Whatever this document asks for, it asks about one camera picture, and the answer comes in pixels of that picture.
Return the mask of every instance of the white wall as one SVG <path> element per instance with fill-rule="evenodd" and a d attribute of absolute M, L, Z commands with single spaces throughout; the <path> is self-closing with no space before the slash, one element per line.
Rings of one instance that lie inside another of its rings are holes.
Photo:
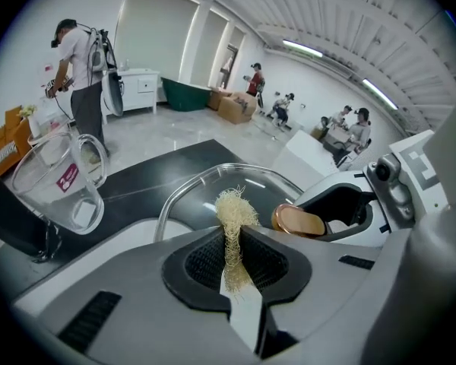
<path fill-rule="evenodd" d="M 372 144 L 357 158 L 353 168 L 361 168 L 368 162 L 388 153 L 390 143 L 400 141 L 402 134 L 375 108 L 373 104 L 342 83 L 283 56 L 266 53 L 262 70 L 265 76 L 264 104 L 272 107 L 275 92 L 281 95 L 294 93 L 290 105 L 288 125 L 299 123 L 307 132 L 316 126 L 321 117 L 331 116 L 350 104 L 354 109 L 365 107 L 370 111 Z M 348 125 L 356 122 L 353 113 L 346 117 Z"/>
<path fill-rule="evenodd" d="M 57 50 L 50 47 L 58 22 L 68 17 L 79 23 L 104 28 L 109 31 L 109 38 L 114 43 L 122 3 L 123 0 L 31 0 L 17 16 L 0 45 L 0 125 L 5 122 L 5 110 L 21 104 L 40 104 L 40 85 L 45 84 L 41 69 L 46 63 L 52 63 L 54 68 L 58 64 Z M 239 75 L 250 73 L 249 66 L 257 62 L 250 54 L 257 54 L 262 42 L 231 12 L 216 3 L 214 7 L 250 35 L 251 40 L 242 46 L 238 58 L 239 62 L 243 62 L 239 64 L 242 67 Z M 237 90 L 244 88 L 241 76 L 233 79 L 233 87 Z M 66 108 L 70 94 L 71 91 L 59 98 Z"/>

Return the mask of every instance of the white cabinet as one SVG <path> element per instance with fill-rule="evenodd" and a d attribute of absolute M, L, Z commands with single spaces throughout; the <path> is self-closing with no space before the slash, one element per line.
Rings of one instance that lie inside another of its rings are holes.
<path fill-rule="evenodd" d="M 122 78 L 123 90 L 123 110 L 137 110 L 139 108 L 152 107 L 154 113 L 157 112 L 157 85 L 159 82 L 159 72 L 150 69 L 129 69 L 119 71 Z M 103 113 L 103 123 L 106 124 L 106 116 L 111 112 L 106 108 L 103 96 L 101 100 Z"/>

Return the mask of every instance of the red label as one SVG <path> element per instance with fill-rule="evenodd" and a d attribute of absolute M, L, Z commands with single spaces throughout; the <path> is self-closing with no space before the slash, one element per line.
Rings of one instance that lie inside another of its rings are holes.
<path fill-rule="evenodd" d="M 76 163 L 72 163 L 56 184 L 63 192 L 66 192 L 76 179 L 77 175 L 78 167 L 76 166 Z"/>

